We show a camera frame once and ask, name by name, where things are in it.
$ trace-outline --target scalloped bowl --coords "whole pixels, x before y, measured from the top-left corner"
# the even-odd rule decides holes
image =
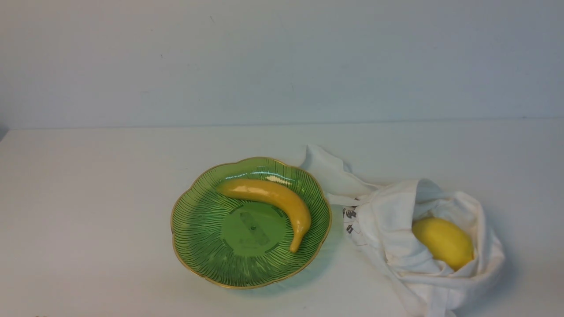
[[[282,184],[306,203],[311,228],[297,253],[289,251],[290,220],[262,202],[227,198],[215,191],[226,179],[249,178]],[[331,209],[308,172],[268,157],[213,167],[174,205],[173,247],[190,271],[227,288],[258,288],[289,278],[317,255],[331,227]]]

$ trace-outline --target white wall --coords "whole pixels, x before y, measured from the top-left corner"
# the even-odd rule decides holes
[[[563,16],[562,0],[3,0],[0,125],[564,116]]]

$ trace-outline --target green glass bowl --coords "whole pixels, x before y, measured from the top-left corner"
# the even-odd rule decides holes
[[[215,191],[226,179],[282,184],[306,203],[311,228],[297,253],[286,214],[269,204],[227,198]],[[331,209],[308,172],[268,157],[213,167],[178,199],[171,216],[173,247],[190,271],[227,288],[251,289],[289,278],[317,255],[331,227]]]

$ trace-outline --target bowl center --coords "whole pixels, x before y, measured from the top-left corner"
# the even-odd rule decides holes
[[[282,241],[286,220],[284,212],[272,205],[241,202],[223,219],[221,238],[238,256],[262,256]]]

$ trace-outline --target cloth bag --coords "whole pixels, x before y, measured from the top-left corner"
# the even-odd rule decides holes
[[[302,168],[318,180],[332,205],[344,206],[347,236],[390,279],[410,315],[453,317],[453,309],[498,281],[503,247],[471,196],[443,192],[428,179],[368,184],[349,173],[341,159],[312,145]],[[472,237],[474,259],[456,272],[433,259],[411,231],[413,221],[431,216],[456,224]]]

